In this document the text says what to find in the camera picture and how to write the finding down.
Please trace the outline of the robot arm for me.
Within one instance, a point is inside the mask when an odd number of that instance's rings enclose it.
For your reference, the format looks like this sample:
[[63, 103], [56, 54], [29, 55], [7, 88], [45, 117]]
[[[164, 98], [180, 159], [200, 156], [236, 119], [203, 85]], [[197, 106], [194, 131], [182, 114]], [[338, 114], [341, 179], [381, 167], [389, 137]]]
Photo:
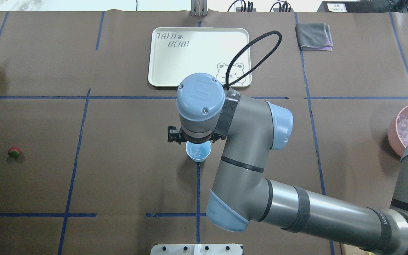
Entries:
[[216, 226], [238, 232], [253, 220], [376, 255], [408, 255], [408, 146], [390, 208], [360, 207], [263, 176], [269, 152], [285, 147], [290, 137], [288, 109], [224, 90], [204, 73], [180, 82], [176, 105], [186, 140], [226, 137], [206, 208]]

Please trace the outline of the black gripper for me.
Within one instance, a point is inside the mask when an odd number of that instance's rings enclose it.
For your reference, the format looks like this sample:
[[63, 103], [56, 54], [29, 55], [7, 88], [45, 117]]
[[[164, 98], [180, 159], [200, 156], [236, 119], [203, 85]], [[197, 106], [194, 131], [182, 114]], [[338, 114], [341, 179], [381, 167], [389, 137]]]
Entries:
[[191, 142], [193, 144], [203, 144], [207, 141], [210, 141], [211, 143], [214, 143], [215, 141], [218, 140], [214, 139], [214, 137], [202, 137], [202, 138], [196, 138], [196, 137], [185, 137], [184, 138], [186, 141]]

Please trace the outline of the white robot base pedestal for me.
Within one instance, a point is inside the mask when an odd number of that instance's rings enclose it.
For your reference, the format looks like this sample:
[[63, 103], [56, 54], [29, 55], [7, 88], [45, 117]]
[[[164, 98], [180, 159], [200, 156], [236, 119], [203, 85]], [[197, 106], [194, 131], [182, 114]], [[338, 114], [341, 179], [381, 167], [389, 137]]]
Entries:
[[161, 244], [154, 245], [151, 255], [243, 255], [243, 245], [228, 244]]

